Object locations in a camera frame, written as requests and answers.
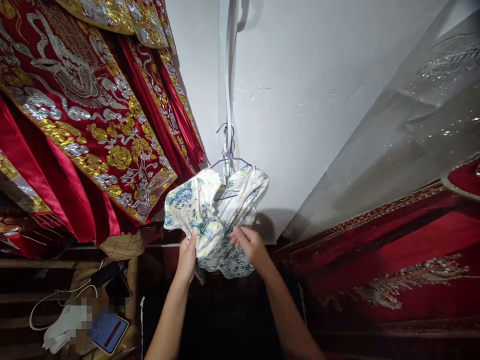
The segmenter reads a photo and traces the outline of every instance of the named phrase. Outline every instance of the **human arm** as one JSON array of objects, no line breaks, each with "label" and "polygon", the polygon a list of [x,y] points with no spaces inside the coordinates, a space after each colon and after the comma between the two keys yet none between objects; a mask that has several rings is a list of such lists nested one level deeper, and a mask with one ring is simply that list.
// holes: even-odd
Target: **human arm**
[{"label": "human arm", "polygon": [[197,234],[180,243],[178,266],[145,360],[176,359],[184,326],[189,286],[195,275]]},{"label": "human arm", "polygon": [[265,281],[268,300],[275,320],[283,352],[288,359],[322,359],[325,357],[315,343],[290,293],[273,264],[260,235],[248,227],[235,227],[231,243],[240,246]]}]

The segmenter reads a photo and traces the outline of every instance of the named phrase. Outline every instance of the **purple hanger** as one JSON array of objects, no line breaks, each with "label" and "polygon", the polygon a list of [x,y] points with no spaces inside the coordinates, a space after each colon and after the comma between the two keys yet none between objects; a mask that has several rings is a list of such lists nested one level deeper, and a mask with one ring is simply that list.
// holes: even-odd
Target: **purple hanger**
[{"label": "purple hanger", "polygon": [[[227,125],[226,122],[224,122],[222,125],[220,125],[220,127],[218,128],[218,130],[216,131],[216,134],[219,133],[219,131],[222,129],[222,127],[224,125]],[[243,161],[245,164],[247,165],[251,165],[250,163],[246,162],[244,159],[242,159],[241,157],[234,157],[234,152],[233,152],[233,146],[234,146],[234,136],[235,136],[235,128],[232,126],[231,127],[231,139],[230,139],[230,150],[228,151],[228,156],[224,159],[220,159],[218,160],[216,163],[214,163],[212,166],[210,166],[210,169],[213,169],[213,167],[221,162],[226,162],[228,160],[230,160],[230,158],[234,159],[234,160],[241,160]],[[231,195],[231,196],[226,196],[226,197],[222,197],[222,198],[219,198],[219,199],[215,199],[215,201],[220,201],[220,200],[225,200],[225,199],[230,199],[230,198],[234,198],[236,197],[237,195]]]}]

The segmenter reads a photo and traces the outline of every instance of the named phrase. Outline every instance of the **tablet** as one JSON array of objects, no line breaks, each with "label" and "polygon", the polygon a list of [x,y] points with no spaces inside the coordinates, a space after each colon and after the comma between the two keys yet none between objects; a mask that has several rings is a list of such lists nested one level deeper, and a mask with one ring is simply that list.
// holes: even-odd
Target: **tablet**
[{"label": "tablet", "polygon": [[108,355],[112,355],[128,328],[129,322],[117,314],[99,314],[98,321],[93,321],[91,342]]}]

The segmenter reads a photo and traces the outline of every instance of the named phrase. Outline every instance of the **white cloth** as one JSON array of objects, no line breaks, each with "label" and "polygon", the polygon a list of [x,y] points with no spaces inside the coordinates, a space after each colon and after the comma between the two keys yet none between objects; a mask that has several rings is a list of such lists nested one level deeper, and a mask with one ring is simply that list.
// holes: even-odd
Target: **white cloth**
[{"label": "white cloth", "polygon": [[92,322],[92,311],[87,305],[65,305],[60,317],[43,335],[44,349],[56,354],[71,338],[75,337],[78,329],[84,329]]},{"label": "white cloth", "polygon": [[235,225],[252,225],[257,211],[253,204],[267,188],[269,177],[253,165],[236,171],[228,180],[222,197],[214,197],[222,181],[210,168],[168,193],[165,199],[165,229],[182,229],[187,238],[196,229],[198,266],[209,272],[220,270],[227,279],[242,278],[253,271],[245,253],[230,244]]}]

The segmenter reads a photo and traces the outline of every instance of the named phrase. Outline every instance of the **blue floral print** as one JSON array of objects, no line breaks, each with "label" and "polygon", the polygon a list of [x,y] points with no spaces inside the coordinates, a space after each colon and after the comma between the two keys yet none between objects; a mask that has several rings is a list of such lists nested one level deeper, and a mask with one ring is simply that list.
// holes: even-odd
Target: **blue floral print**
[{"label": "blue floral print", "polygon": [[237,195],[212,204],[222,181],[212,169],[204,169],[195,177],[170,191],[165,199],[165,229],[182,229],[190,238],[196,230],[198,266],[209,272],[220,270],[227,279],[249,275],[254,269],[245,253],[230,244],[235,225],[255,222],[253,203],[266,190],[268,176],[257,167],[247,165],[235,172],[222,196]]}]

